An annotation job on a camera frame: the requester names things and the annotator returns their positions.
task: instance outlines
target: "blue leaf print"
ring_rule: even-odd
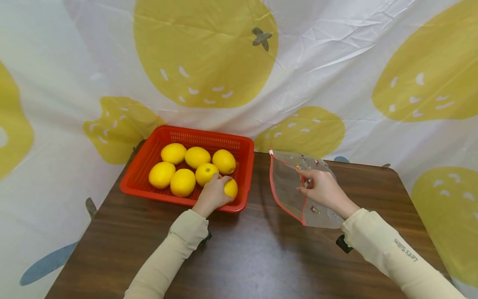
[[[22,275],[22,277],[20,278],[20,285],[29,285],[47,276],[59,267],[63,266],[70,257],[77,244],[78,242],[74,242],[63,248],[57,249],[38,260]]]
[[[342,162],[342,163],[350,163],[347,158],[345,157],[342,157],[342,156],[337,156],[334,158],[334,161],[336,162]]]

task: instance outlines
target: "red plastic basket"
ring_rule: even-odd
[[[237,163],[236,171],[230,176],[238,184],[238,194],[234,202],[219,210],[238,213],[246,207],[254,163],[254,142],[242,136],[172,126],[156,128],[145,141],[119,185],[121,191],[148,199],[194,206],[202,190],[199,185],[196,184],[193,193],[187,198],[181,198],[174,196],[169,188],[156,189],[151,186],[148,180],[151,168],[162,161],[161,150],[166,145],[176,142],[181,143],[186,148],[200,146],[206,149],[211,157],[219,149],[230,151]],[[185,162],[176,165],[176,169],[181,168],[189,168],[189,166]]]

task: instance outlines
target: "beige sleeve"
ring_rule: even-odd
[[[192,210],[179,215],[166,239],[141,267],[125,299],[162,299],[171,281],[199,243],[207,237],[208,221]]]
[[[342,224],[345,242],[396,282],[411,299],[465,297],[376,212],[360,209]]]

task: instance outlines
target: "wooden table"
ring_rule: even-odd
[[[284,212],[272,197],[269,163],[268,154],[255,155],[247,207],[239,214],[210,216],[213,238],[183,264],[166,298],[405,298],[357,251],[346,254],[335,244],[340,230],[303,227]],[[446,273],[393,170],[336,162],[330,166],[352,200],[376,210],[425,260]],[[119,183],[126,169],[47,299],[123,298],[142,264],[187,209],[123,194]]]

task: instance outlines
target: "person's right hand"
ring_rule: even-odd
[[[231,177],[214,174],[212,179],[204,185],[192,210],[207,218],[215,209],[232,202],[233,198],[224,193],[224,185],[230,180],[232,180]]]
[[[310,180],[307,188],[297,187],[297,191],[316,203],[333,210],[343,219],[347,219],[360,209],[348,198],[330,172],[315,169],[296,171],[306,180]]]

